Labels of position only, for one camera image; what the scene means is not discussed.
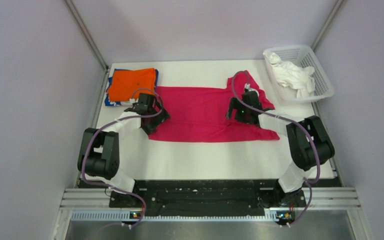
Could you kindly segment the pink t-shirt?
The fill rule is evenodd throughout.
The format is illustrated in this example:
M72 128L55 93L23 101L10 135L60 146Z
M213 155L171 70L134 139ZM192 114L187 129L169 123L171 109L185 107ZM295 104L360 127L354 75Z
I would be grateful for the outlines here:
M170 118L148 138L153 141L181 143L227 143L277 141L274 131L227 119L231 98L244 92L245 84L257 90L264 108L274 108L246 70L227 79L225 88L159 86L156 92L163 100Z

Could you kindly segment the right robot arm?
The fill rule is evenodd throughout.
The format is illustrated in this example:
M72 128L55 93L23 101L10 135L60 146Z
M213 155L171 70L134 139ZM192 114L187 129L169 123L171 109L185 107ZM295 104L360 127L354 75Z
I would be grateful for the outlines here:
M292 117L273 108L263 108L254 90L232 97L226 118L287 138L292 162L276 181L273 200L279 206L287 206L293 200L293 193L309 181L312 168L319 179L321 166L335 155L334 145L318 116Z

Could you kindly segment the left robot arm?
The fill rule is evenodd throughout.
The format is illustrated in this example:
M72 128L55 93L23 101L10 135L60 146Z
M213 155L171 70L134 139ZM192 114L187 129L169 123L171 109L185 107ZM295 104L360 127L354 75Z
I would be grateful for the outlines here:
M140 202L135 190L136 181L120 168L120 141L136 130L148 136L170 118L163 99L153 90L143 88L131 107L101 128L87 128L83 132L77 168L81 179L90 185L111 188L121 194L129 207Z

